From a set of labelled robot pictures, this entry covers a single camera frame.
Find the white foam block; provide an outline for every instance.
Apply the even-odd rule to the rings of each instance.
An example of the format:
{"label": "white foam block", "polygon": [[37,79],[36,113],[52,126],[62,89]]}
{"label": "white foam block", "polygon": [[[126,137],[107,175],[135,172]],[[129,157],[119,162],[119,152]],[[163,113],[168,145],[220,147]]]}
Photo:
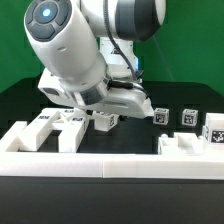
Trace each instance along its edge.
{"label": "white foam block", "polygon": [[36,152],[52,131],[51,124],[59,118],[59,112],[42,112],[19,135],[20,149],[22,151]]}
{"label": "white foam block", "polygon": [[16,152],[19,150],[18,136],[27,127],[27,122],[17,121],[0,140],[0,152]]}

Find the white plastic structure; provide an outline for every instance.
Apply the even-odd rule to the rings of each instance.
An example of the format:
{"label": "white plastic structure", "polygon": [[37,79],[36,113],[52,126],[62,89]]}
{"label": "white plastic structure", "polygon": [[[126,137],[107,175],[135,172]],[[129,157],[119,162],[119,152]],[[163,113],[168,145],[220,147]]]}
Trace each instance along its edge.
{"label": "white plastic structure", "polygon": [[[45,125],[54,130],[69,126],[72,130],[71,122],[77,121],[74,118],[84,118],[83,113],[78,110],[46,109],[40,116],[49,116],[50,119],[59,115],[57,120],[51,126],[46,125],[44,117],[41,119],[42,123],[39,124],[37,120],[35,122],[40,132]],[[75,125],[80,131],[76,131],[76,135],[81,136],[84,125],[81,120],[77,122],[79,123]],[[70,149],[67,153],[17,152],[18,136],[23,135],[29,126],[26,127],[26,122],[16,122],[0,140],[0,175],[224,180],[222,133],[214,135],[214,131],[223,130],[223,124],[224,114],[207,114],[205,127],[209,127],[209,132],[204,131],[204,135],[208,133],[210,141],[206,141],[204,137],[197,138],[193,133],[175,133],[173,138],[164,134],[159,138],[158,155],[135,155],[72,153]],[[72,138],[67,135],[66,137],[64,141],[78,144],[78,140],[72,141]]]}
{"label": "white plastic structure", "polygon": [[174,132],[173,138],[166,135],[159,138],[158,152],[168,156],[202,154],[203,140],[193,133]]}
{"label": "white plastic structure", "polygon": [[76,152],[88,124],[88,115],[79,109],[44,109],[19,134],[19,149],[37,152],[53,130],[60,130],[59,152]]}
{"label": "white plastic structure", "polygon": [[154,124],[167,125],[169,122],[169,109],[156,108],[154,111]]}
{"label": "white plastic structure", "polygon": [[185,109],[182,113],[182,125],[196,126],[198,119],[198,111]]}

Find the black circular sensor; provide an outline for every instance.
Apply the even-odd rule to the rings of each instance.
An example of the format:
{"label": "black circular sensor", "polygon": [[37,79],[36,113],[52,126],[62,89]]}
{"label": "black circular sensor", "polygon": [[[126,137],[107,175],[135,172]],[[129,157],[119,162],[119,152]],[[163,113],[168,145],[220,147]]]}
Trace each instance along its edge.
{"label": "black circular sensor", "polygon": [[35,10],[35,19],[37,22],[45,24],[51,22],[58,13],[58,7],[53,2],[45,2]]}

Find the green screen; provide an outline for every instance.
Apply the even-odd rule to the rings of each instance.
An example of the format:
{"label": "green screen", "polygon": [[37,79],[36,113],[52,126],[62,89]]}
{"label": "green screen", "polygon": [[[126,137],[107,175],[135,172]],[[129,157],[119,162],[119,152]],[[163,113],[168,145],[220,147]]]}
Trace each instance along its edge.
{"label": "green screen", "polygon": [[[24,33],[30,2],[0,2],[0,92],[43,70]],[[168,0],[162,28],[154,38],[135,44],[144,79],[205,83],[224,95],[223,10],[223,0]]]}

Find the white block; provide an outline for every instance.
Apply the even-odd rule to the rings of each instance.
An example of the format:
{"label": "white block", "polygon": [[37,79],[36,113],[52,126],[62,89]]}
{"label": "white block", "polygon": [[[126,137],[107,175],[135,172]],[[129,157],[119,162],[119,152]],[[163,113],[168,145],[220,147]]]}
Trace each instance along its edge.
{"label": "white block", "polygon": [[89,118],[73,117],[59,135],[59,152],[77,152],[89,124]]}
{"label": "white block", "polygon": [[22,151],[36,152],[52,131],[51,124],[59,118],[59,112],[42,112],[19,135],[20,149]]}
{"label": "white block", "polygon": [[198,139],[194,133],[174,132],[174,138],[159,138],[161,155],[197,155],[203,153],[203,139]]}
{"label": "white block", "polygon": [[136,178],[136,158],[133,155],[115,156],[103,161],[104,178]]}
{"label": "white block", "polygon": [[224,114],[207,113],[205,126],[210,130],[224,129]]}
{"label": "white block", "polygon": [[169,109],[156,108],[154,111],[154,124],[167,125],[169,122]]}
{"label": "white block", "polygon": [[27,127],[27,122],[17,121],[0,140],[0,152],[17,152],[19,134]]}
{"label": "white block", "polygon": [[107,132],[117,125],[119,115],[94,111],[93,118],[95,130]]}
{"label": "white block", "polygon": [[198,111],[185,109],[182,113],[182,125],[196,126],[198,120]]}

